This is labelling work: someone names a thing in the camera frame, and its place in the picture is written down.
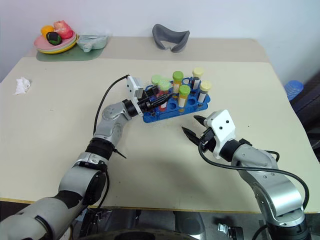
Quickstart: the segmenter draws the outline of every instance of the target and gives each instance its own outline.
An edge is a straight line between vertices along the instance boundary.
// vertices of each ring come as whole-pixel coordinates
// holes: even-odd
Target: gray object
[[[188,234],[198,240],[206,240],[204,221],[199,212],[175,211],[175,231]]]
[[[165,47],[161,42],[167,41],[176,44],[171,48],[171,52],[179,53],[185,48],[190,31],[172,31],[161,24],[156,24],[153,26],[152,34],[158,48],[162,50],[168,49],[168,47]]]
[[[125,124],[131,119],[122,101],[109,105],[103,110],[102,121],[96,127],[93,137],[107,140],[116,146]]]
[[[136,226],[137,211],[132,209],[113,209],[108,218],[104,232],[133,229]]]
[[[162,229],[137,228],[108,231],[79,240],[197,240],[191,236]]]
[[[76,44],[85,52],[88,53],[91,49],[103,49],[108,42],[107,36],[83,35],[79,36]]]

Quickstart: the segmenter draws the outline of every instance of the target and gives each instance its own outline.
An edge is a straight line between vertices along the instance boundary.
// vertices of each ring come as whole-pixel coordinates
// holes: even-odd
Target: yellow cap
[[[200,89],[201,89],[201,91],[209,92],[209,90],[211,89],[211,87],[212,87],[211,82],[209,82],[209,81],[207,81],[207,80],[201,81],[201,84],[200,84]]]
[[[41,34],[45,39],[47,39],[47,33],[54,32],[54,31],[55,31],[54,27],[50,25],[45,25],[41,28]]]
[[[202,67],[195,67],[193,70],[192,70],[192,75],[194,77],[198,77],[198,78],[201,78],[201,76],[204,74],[205,70],[202,68]]]

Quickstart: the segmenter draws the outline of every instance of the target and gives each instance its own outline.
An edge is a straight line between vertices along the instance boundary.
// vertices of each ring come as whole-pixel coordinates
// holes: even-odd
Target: black arm joint
[[[202,142],[202,151],[206,152],[209,150],[210,152],[213,152],[216,147],[216,140],[214,138],[215,133],[211,127],[207,128],[203,132],[202,137],[200,138],[200,141]]]
[[[311,240],[306,219],[291,227],[276,226],[268,222],[266,224],[272,240]]]
[[[224,146],[222,147],[221,151],[220,151],[220,156],[226,160],[227,162],[231,162],[232,158],[234,156],[235,151],[242,145],[245,143],[241,143],[240,141],[237,140],[230,140],[227,141]]]
[[[83,205],[92,205],[96,203],[104,190],[107,177],[106,174],[99,171],[91,179],[83,198]]]
[[[79,204],[82,200],[82,196],[74,191],[61,190],[57,195],[53,197],[54,199],[59,199],[64,202],[68,209],[71,209]]]
[[[109,160],[114,149],[115,149],[115,146],[108,140],[105,140],[99,137],[94,137],[91,139],[85,151],[87,153],[97,154]]]
[[[249,146],[252,146],[252,144],[251,144],[248,140],[245,140],[244,138],[241,138],[241,139],[239,140],[239,143],[241,143],[241,144],[248,144]]]
[[[158,86],[152,86],[147,91],[145,91],[148,97],[156,96],[159,93]]]
[[[124,103],[126,111],[128,112],[130,117],[133,118],[134,116],[138,115],[138,112],[137,112],[134,104],[132,103],[132,101],[125,99],[122,102]]]

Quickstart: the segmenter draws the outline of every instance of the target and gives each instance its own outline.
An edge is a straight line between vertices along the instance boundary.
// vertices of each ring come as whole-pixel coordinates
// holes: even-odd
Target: green cap
[[[161,80],[158,83],[158,88],[160,91],[168,91],[171,88],[171,82],[166,81],[166,80]]]
[[[173,80],[182,81],[184,78],[184,73],[182,71],[175,71],[172,75]]]
[[[156,86],[156,85],[158,85],[159,81],[160,81],[162,78],[163,78],[163,77],[162,77],[161,75],[159,75],[159,74],[153,75],[153,76],[151,77],[151,83]]]
[[[181,95],[184,95],[184,96],[189,95],[190,91],[191,91],[191,89],[188,85],[181,85],[179,87],[179,94],[181,94]]]

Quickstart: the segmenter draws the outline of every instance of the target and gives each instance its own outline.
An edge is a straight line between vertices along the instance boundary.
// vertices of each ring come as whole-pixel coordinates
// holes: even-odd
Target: tube cap
[[[204,74],[205,70],[203,69],[203,67],[195,67],[193,70],[192,70],[192,75],[194,77],[198,77],[198,78],[201,78],[201,76]]]
[[[179,87],[179,94],[181,94],[181,95],[184,95],[184,96],[189,95],[190,91],[191,91],[191,89],[188,85],[181,85]]]
[[[151,77],[151,83],[156,86],[156,85],[158,85],[159,81],[160,81],[162,78],[163,78],[163,77],[162,77],[161,75],[159,75],[159,74],[153,75],[153,76]]]
[[[211,82],[207,81],[207,80],[204,80],[204,81],[201,81],[201,84],[200,84],[200,89],[204,92],[209,92],[209,90],[211,89],[212,87],[212,84]]]
[[[184,73],[182,71],[175,71],[172,75],[173,80],[182,81],[184,78]]]
[[[168,91],[171,88],[171,82],[166,80],[160,80],[158,83],[158,88],[160,91]]]

